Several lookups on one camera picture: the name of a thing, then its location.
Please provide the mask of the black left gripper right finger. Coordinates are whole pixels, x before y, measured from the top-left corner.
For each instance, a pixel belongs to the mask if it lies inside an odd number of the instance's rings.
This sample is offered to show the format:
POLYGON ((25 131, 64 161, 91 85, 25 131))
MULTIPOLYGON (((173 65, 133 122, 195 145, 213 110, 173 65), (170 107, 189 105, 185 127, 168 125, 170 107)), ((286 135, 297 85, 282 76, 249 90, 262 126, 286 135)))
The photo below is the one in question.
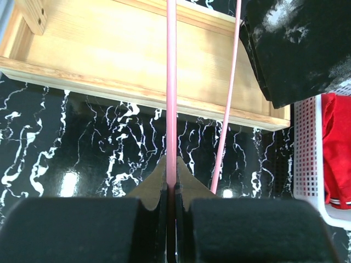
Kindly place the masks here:
POLYGON ((336 262, 326 225, 305 201, 220 198, 177 159, 179 262, 336 262))

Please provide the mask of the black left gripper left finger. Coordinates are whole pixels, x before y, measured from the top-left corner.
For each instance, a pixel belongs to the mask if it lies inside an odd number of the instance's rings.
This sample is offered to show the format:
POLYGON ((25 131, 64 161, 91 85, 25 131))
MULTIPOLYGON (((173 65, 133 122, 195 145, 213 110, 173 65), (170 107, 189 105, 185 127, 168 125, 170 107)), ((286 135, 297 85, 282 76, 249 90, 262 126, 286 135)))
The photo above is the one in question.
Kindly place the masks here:
POLYGON ((164 262, 166 160, 124 197, 27 198, 1 228, 1 262, 164 262))

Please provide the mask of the pink wire hanger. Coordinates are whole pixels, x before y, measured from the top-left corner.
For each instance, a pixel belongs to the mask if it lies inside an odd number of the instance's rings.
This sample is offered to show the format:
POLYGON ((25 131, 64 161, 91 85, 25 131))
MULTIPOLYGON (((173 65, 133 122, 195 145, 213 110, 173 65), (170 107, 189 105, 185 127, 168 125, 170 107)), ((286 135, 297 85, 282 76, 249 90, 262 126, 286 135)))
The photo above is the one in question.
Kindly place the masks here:
MULTIPOLYGON (((167 89, 166 89, 166 181, 170 190, 176 184, 176 135, 177 135, 177 5, 176 1, 167 1, 167 89)), ((234 88, 237 52, 239 46, 241 1, 236 2, 235 31, 233 45, 233 61, 231 67, 230 84, 227 104, 224 112, 223 127, 216 156, 215 168, 212 176, 211 192, 217 192, 220 166, 224 152, 225 137, 227 135, 231 99, 234 88)))

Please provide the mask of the red trousers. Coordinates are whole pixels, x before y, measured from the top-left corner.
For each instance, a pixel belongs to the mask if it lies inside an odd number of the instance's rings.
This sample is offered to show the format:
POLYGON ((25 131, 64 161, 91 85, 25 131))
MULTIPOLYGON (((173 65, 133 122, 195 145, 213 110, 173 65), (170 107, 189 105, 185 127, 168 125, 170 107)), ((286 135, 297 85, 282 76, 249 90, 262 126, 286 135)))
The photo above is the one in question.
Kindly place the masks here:
POLYGON ((350 209, 350 97, 323 94, 321 104, 325 203, 350 209))

